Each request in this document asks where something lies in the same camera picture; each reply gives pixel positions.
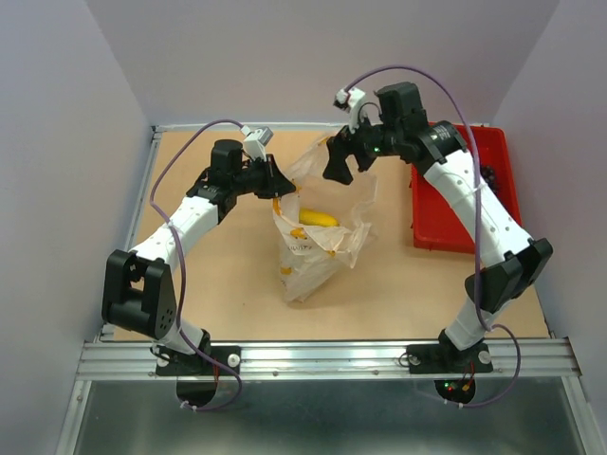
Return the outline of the white plastic bag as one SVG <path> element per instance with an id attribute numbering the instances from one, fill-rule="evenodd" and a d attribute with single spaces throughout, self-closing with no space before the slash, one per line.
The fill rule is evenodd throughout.
<path id="1" fill-rule="evenodd" d="M 287 302 L 306 300 L 337 272 L 352 269 L 363 248 L 376 238 L 371 208 L 377 178 L 363 173 L 348 185 L 324 179 L 327 139 L 313 142 L 285 171 L 297 190 L 272 201 L 280 238 L 278 273 Z M 304 226 L 299 223 L 301 208 L 328 213 L 340 226 Z"/>

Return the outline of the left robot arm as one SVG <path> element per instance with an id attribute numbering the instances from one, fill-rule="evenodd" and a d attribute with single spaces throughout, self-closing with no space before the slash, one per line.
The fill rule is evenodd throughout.
<path id="1" fill-rule="evenodd" d="M 252 193 L 273 199 L 295 191 L 266 151 L 269 137 L 269 130 L 257 129 L 242 141 L 215 141 L 210 166 L 175 213 L 145 241 L 108 257 L 103 320 L 178 353 L 178 362 L 189 373 L 202 373 L 210 366 L 210 336 L 178 314 L 173 273 L 195 244 L 224 220 L 238 197 Z"/>

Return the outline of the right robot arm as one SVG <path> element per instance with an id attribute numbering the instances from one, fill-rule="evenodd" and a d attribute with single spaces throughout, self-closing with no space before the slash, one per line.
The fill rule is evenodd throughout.
<path id="1" fill-rule="evenodd" d="M 326 180 L 353 181 L 347 165 L 353 157 L 359 172 L 379 157 L 397 156 L 411 165 L 449 205 L 475 246 L 475 271 L 465 280 L 466 300 L 454 322 L 433 345 L 414 348 L 415 367 L 440 372 L 457 370 L 478 357 L 481 342 L 495 319 L 537 280 L 553 254 L 545 238 L 535 239 L 499 201 L 480 174 L 476 145 L 445 120 L 431 123 L 418 87 L 400 82 L 379 89 L 380 122 L 364 114 L 365 93 L 342 88 L 336 107 L 349 116 L 347 125 L 328 138 Z"/>

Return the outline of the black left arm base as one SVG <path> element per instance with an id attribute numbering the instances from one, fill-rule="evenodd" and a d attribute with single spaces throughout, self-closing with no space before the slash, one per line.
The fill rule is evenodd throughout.
<path id="1" fill-rule="evenodd" d="M 212 376 L 218 369 L 197 354 L 184 355 L 165 346 L 153 345 L 150 353 L 156 358 L 156 375 L 163 377 Z M 228 364 L 230 355 L 240 355 L 236 345 L 212 345 L 210 356 L 218 362 Z"/>

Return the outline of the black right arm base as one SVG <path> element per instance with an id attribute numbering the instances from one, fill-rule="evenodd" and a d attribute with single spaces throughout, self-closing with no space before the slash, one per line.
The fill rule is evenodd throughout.
<path id="1" fill-rule="evenodd" d="M 470 368 L 476 373 L 492 373 L 493 365 L 486 343 L 458 351 L 446 344 L 411 344 L 405 357 L 412 374 L 458 374 Z"/>

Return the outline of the yellow fake lemon fruit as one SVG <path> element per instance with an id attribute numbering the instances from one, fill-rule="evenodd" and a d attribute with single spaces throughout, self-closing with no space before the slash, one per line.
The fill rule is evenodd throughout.
<path id="1" fill-rule="evenodd" d="M 336 228 L 340 226 L 340 221 L 334 216 L 313 209 L 301 208 L 299 210 L 299 223 L 304 226 Z"/>

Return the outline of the dark purple fake grapes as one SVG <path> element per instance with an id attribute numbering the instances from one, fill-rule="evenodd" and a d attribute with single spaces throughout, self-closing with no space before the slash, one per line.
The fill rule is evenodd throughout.
<path id="1" fill-rule="evenodd" d="M 480 174 L 490 187 L 494 187 L 497 185 L 496 172 L 492 166 L 481 165 Z"/>

